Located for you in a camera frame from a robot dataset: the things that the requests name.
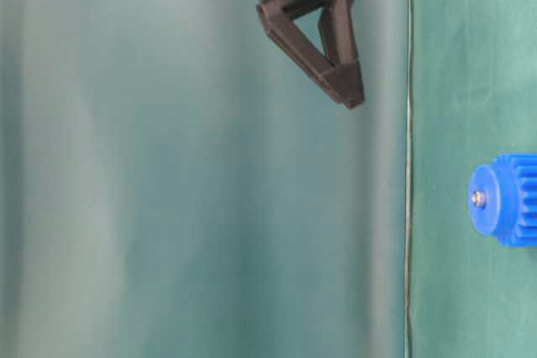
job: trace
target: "metal bolt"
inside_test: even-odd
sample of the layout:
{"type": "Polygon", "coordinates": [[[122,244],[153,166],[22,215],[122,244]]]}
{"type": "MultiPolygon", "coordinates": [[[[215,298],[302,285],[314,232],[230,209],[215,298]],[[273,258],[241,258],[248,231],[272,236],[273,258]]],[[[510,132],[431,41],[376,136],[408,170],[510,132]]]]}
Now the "metal bolt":
{"type": "Polygon", "coordinates": [[[472,203],[478,208],[482,208],[487,205],[487,196],[482,190],[476,190],[472,193],[472,203]]]}

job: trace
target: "green fabric backdrop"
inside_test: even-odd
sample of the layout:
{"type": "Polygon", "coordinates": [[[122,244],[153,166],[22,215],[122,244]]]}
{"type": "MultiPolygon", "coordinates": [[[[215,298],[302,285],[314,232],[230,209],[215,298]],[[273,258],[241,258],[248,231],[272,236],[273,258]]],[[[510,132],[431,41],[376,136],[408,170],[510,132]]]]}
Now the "green fabric backdrop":
{"type": "Polygon", "coordinates": [[[472,228],[473,169],[537,152],[535,0],[414,0],[413,357],[534,357],[537,251],[472,228]]]}
{"type": "Polygon", "coordinates": [[[353,112],[255,4],[0,0],[2,357],[402,354],[407,0],[353,112]]]}

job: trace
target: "blue plastic gear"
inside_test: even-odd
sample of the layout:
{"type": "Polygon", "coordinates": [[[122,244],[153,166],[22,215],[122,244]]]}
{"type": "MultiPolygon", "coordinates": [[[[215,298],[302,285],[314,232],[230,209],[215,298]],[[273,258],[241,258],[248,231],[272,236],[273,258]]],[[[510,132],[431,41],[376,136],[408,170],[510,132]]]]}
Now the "blue plastic gear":
{"type": "Polygon", "coordinates": [[[500,154],[468,185],[476,230],[505,246],[537,246],[537,154],[500,154]]]}

